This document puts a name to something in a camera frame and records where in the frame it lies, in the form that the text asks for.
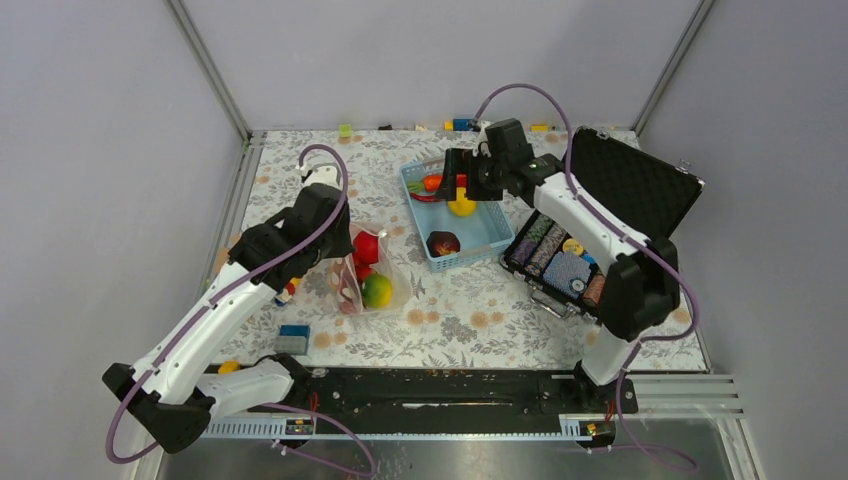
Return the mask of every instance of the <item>plastic bag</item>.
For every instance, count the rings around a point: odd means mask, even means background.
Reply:
[[[378,225],[351,222],[350,238],[356,238],[363,231],[378,237],[378,261],[371,265],[371,268],[388,277],[392,284],[391,301],[382,308],[364,306],[362,290],[356,279],[353,255],[333,259],[327,268],[327,283],[330,286],[333,301],[338,306],[339,311],[345,315],[363,315],[400,309],[412,296],[412,286],[388,255],[388,233],[381,230]]]

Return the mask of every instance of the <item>yellow lego block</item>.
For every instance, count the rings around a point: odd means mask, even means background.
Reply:
[[[229,360],[221,364],[218,367],[218,373],[233,373],[241,370],[241,365],[235,360]]]

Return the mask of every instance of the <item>blue plastic basket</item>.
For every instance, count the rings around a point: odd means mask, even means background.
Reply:
[[[502,254],[515,239],[515,233],[504,214],[501,202],[478,202],[477,210],[467,217],[451,213],[444,202],[424,203],[413,200],[406,189],[407,182],[418,182],[427,175],[442,173],[443,159],[415,162],[400,168],[403,190],[418,227],[418,236],[430,270],[440,272],[448,268],[468,265],[484,258]],[[427,237],[433,231],[453,232],[461,245],[459,253],[433,258],[427,249]]]

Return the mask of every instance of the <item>yellow object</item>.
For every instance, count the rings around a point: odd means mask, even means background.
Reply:
[[[233,373],[241,370],[241,365],[235,360],[228,360],[218,367],[218,373]]]
[[[362,303],[368,308],[383,308],[392,302],[392,281],[372,273],[362,282]]]
[[[569,238],[562,244],[563,252],[571,252],[575,255],[582,255],[583,250],[583,245],[580,245],[580,242],[578,242],[576,238]]]
[[[469,200],[465,196],[465,188],[458,187],[456,189],[456,200],[448,202],[448,208],[458,217],[467,217],[477,210],[477,202]]]

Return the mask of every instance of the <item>yellow lemon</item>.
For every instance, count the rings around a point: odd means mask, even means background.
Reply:
[[[458,187],[456,189],[456,200],[448,202],[448,208],[459,217],[467,217],[477,210],[477,202],[469,200],[465,196],[465,188]]]
[[[362,283],[362,303],[369,308],[383,308],[392,302],[392,281],[385,275],[372,273]]]

